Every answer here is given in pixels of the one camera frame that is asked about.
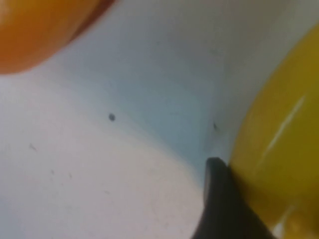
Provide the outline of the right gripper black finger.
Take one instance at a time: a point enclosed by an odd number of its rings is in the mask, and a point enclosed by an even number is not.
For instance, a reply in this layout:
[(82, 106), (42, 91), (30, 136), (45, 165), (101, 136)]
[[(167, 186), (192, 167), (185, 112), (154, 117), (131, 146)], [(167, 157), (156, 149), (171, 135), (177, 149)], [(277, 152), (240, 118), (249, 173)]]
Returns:
[(204, 209), (193, 239), (273, 239), (245, 203), (230, 168), (218, 157), (207, 159)]

